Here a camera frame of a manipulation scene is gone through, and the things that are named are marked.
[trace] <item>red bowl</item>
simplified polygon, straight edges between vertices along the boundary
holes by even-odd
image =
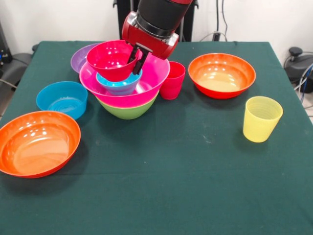
[[[127,63],[132,50],[124,40],[100,43],[88,52],[87,62],[108,81],[120,82],[132,73],[140,55],[138,51],[136,58]]]
[[[238,56],[225,53],[197,57],[190,63],[188,72],[199,91],[215,99],[238,96],[256,79],[251,64]]]
[[[21,178],[40,178],[61,169],[81,138],[77,122],[55,111],[19,116],[0,129],[0,171]]]

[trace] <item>red cup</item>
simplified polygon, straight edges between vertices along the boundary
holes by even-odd
[[[170,61],[170,73],[160,88],[163,99],[176,99],[181,91],[186,69],[181,63]]]
[[[128,62],[133,47],[124,40],[100,43],[87,54],[87,61],[102,77],[110,82],[126,80],[136,65],[140,51],[136,58]]]

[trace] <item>green bowl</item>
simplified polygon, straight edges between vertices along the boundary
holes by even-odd
[[[131,120],[131,119],[135,119],[140,117],[141,115],[143,115],[154,103],[154,101],[156,100],[158,95],[158,92],[156,94],[156,96],[148,101],[147,103],[137,106],[137,107],[131,107],[131,108],[120,108],[120,107],[114,107],[111,105],[107,105],[105,103],[103,103],[102,101],[100,101],[98,98],[98,101],[100,102],[100,104],[111,114],[113,114],[114,116],[120,118],[120,119],[124,119],[124,120]]]

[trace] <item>magenta bowl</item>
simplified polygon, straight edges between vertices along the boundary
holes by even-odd
[[[82,85],[105,104],[120,108],[131,108],[152,100],[160,90],[169,72],[170,63],[167,59],[162,60],[149,53],[142,67],[142,77],[134,92],[129,95],[119,96],[111,95],[98,83],[96,79],[97,71],[87,62],[80,70],[79,78]]]

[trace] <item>cable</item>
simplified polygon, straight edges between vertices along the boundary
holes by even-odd
[[[310,69],[311,67],[313,67],[313,63],[310,64],[310,65],[307,67],[307,69],[304,71],[304,73],[302,74],[299,85],[294,88],[295,91],[296,91],[298,88],[300,88],[300,87],[307,81],[307,77],[305,78],[305,75],[306,75],[306,73],[309,71],[309,69]]]
[[[307,72],[307,76],[306,76],[307,78],[310,76],[311,72],[312,72],[312,67]],[[304,100],[304,92],[305,92],[305,90],[307,88],[307,83],[308,83],[308,80],[306,80],[305,83],[304,83],[304,87],[303,87],[303,90],[302,90],[302,96],[301,96],[301,103],[303,103],[303,100]]]
[[[289,57],[285,60],[285,62],[284,62],[284,69],[286,68],[287,62],[288,62],[291,58],[292,58],[292,55],[289,56]]]
[[[313,107],[313,105],[308,106],[308,107],[304,107],[304,109],[309,109],[309,108],[312,108],[312,107]]]
[[[208,35],[206,35],[205,37],[203,37],[203,38],[200,40],[200,42],[202,42],[202,41],[203,41],[204,39],[206,39],[208,36],[213,35],[213,34],[215,34],[215,33],[220,33],[220,34],[222,34],[222,35],[225,37],[225,41],[227,42],[226,35],[225,35],[224,33],[222,33],[222,32],[213,32],[213,33],[209,33]]]
[[[216,31],[218,32],[220,29],[219,0],[216,0],[216,17],[217,17]]]
[[[13,88],[17,89],[17,86],[14,86],[12,83],[9,83],[9,82],[7,82],[5,80],[0,79],[0,82],[3,82],[5,84],[9,85],[10,87],[13,87]]]
[[[225,14],[224,14],[224,0],[222,0],[222,15],[223,15],[224,23],[225,23],[225,25],[226,25],[226,29],[225,29],[225,37],[226,37],[226,35],[227,35],[227,30],[228,30],[228,24],[227,24],[227,22],[226,22],[226,20],[225,20]]]

